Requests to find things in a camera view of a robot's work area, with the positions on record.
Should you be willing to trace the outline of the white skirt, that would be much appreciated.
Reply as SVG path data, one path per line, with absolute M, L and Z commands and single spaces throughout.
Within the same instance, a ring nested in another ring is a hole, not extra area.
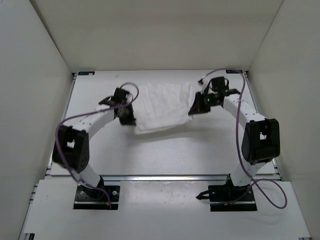
M 182 84 L 147 84 L 139 87 L 133 102 L 135 134 L 165 131 L 190 122 L 194 92 L 189 82 Z

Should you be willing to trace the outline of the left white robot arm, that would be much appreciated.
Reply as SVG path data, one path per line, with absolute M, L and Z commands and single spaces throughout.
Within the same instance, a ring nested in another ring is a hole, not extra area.
M 55 130 L 52 161 L 68 170 L 71 177 L 87 188 L 93 199 L 104 195 L 102 178 L 90 166 L 90 140 L 116 118 L 132 125 L 135 121 L 132 103 L 138 98 L 122 86 L 101 100 L 91 112 L 62 120 Z

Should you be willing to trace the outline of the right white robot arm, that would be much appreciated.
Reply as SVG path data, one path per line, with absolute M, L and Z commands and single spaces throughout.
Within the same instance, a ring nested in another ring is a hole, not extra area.
M 209 81 L 200 79 L 201 91 L 196 92 L 189 115 L 206 114 L 212 107 L 220 106 L 236 120 L 236 128 L 242 127 L 242 142 L 236 143 L 239 166 L 229 175 L 230 184 L 224 187 L 224 195 L 236 200 L 242 188 L 266 164 L 280 154 L 280 126 L 274 118 L 266 118 L 243 99 L 243 92 L 229 88 L 229 80 L 223 76 Z

